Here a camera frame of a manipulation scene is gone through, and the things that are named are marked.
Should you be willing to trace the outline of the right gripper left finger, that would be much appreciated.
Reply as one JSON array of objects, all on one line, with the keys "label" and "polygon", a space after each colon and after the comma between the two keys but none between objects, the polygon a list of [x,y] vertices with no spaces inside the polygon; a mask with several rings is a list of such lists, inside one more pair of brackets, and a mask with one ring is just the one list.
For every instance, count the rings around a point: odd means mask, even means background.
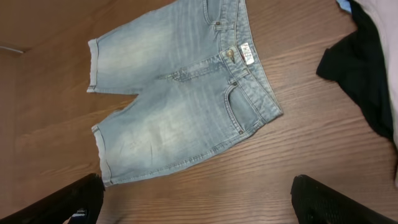
[{"label": "right gripper left finger", "polygon": [[88,174],[51,195],[1,219],[10,224],[95,224],[105,187],[98,174]]}]

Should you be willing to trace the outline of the light blue denim shorts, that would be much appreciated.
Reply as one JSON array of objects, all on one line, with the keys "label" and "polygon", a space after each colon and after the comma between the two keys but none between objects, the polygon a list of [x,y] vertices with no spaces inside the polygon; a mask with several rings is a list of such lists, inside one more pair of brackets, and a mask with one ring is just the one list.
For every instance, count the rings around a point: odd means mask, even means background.
[{"label": "light blue denim shorts", "polygon": [[282,114],[244,0],[175,1],[88,46],[88,92],[135,96],[92,127],[105,186],[199,164]]}]

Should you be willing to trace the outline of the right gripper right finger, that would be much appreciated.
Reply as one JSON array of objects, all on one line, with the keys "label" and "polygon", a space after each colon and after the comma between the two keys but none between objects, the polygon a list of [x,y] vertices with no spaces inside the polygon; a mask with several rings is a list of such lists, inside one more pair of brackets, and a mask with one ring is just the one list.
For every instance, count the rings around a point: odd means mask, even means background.
[{"label": "right gripper right finger", "polygon": [[290,194],[300,224],[397,224],[307,175],[294,178]]}]

